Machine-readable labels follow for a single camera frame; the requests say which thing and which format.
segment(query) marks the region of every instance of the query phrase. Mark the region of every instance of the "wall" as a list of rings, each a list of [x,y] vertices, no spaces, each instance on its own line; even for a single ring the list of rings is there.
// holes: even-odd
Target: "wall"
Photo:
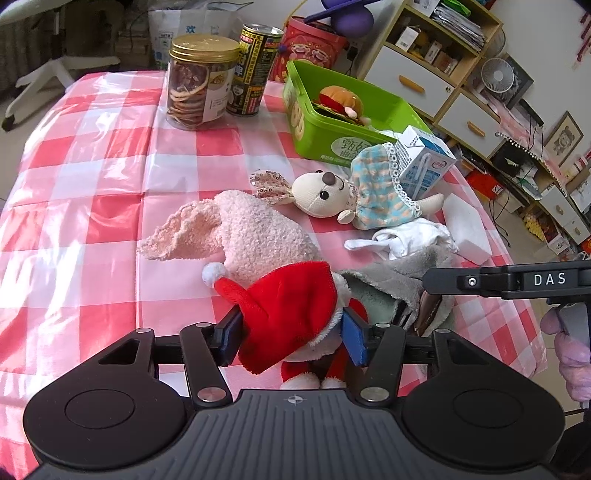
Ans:
[[[574,0],[497,0],[492,12],[504,23],[505,51],[534,79],[524,99],[544,120],[544,135],[566,110],[583,131],[572,163],[591,144],[591,54],[571,68],[582,45],[583,9]]]
[[[241,17],[245,22],[273,25],[281,28],[290,12],[297,6],[300,0],[254,0],[254,3],[241,11]],[[297,12],[297,15],[306,17],[324,10],[320,0],[308,0]]]

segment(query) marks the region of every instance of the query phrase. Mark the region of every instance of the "hand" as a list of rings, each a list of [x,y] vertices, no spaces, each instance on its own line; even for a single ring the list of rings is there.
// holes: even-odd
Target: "hand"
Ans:
[[[558,371],[566,380],[566,390],[571,398],[581,402],[591,400],[591,351],[589,348],[562,331],[556,316],[556,307],[544,315],[540,328],[548,335],[556,334],[554,348],[560,362]]]

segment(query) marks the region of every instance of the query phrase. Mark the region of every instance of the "wooden shelf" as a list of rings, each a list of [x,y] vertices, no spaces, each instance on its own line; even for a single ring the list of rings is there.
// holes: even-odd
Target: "wooden shelf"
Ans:
[[[487,10],[480,2],[476,0],[462,0],[462,2],[472,12],[470,15],[470,20],[479,24],[481,27],[483,27],[482,24],[484,23],[495,24],[499,26],[503,24],[501,20],[494,16],[491,11]]]
[[[420,59],[418,57],[415,57],[414,55],[411,55],[409,52],[404,51],[403,49],[397,47],[396,45],[392,45],[390,42],[384,42],[384,45],[386,45],[388,48],[391,48],[395,52],[400,53],[400,55],[403,55],[406,58],[418,63],[421,67],[427,69],[431,73],[434,73],[439,78],[441,78],[441,80],[444,80],[445,82],[449,83],[453,87],[457,87],[457,83],[454,82],[449,75],[443,73],[441,70],[439,70],[437,67],[434,67],[429,62],[427,62],[423,59]]]
[[[477,104],[480,108],[482,108],[486,113],[488,113],[491,118],[497,122],[497,123],[501,123],[501,117],[498,116],[491,107],[488,106],[488,104],[482,102],[476,95],[472,94],[471,92],[468,91],[468,89],[463,88],[462,89],[462,93],[467,96],[473,103]]]
[[[458,45],[460,45],[464,50],[470,52],[475,57],[477,57],[478,55],[480,55],[480,52],[476,51],[473,47],[471,47],[470,45],[468,45],[468,43],[466,43],[464,40],[462,40],[460,37],[458,37],[451,30],[448,30],[443,25],[440,25],[439,23],[435,22],[435,20],[433,20],[432,18],[429,18],[426,15],[423,15],[421,12],[419,12],[418,10],[415,10],[410,5],[404,5],[404,10],[406,12],[408,12],[410,15],[413,15],[413,16],[421,19],[423,22],[428,23],[433,28],[435,28],[438,31],[440,31],[441,33],[443,33],[446,37],[449,37],[451,40],[453,40],[455,43],[457,43]]]

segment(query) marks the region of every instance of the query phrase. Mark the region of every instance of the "plastic bag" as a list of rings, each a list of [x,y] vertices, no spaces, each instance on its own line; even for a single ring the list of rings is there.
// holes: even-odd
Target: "plastic bag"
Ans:
[[[238,11],[251,3],[203,0],[159,0],[151,3],[148,22],[157,67],[166,70],[171,42],[179,35],[207,33],[237,40],[242,29]]]

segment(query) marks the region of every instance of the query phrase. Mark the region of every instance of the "bunny ear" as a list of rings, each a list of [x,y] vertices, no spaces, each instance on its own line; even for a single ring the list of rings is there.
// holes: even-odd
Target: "bunny ear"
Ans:
[[[284,205],[295,201],[290,184],[275,171],[261,170],[251,174],[251,185],[256,188],[254,196],[269,205]]]
[[[217,228],[221,223],[213,200],[188,203],[168,217],[138,251],[150,260],[209,257],[222,249]]]

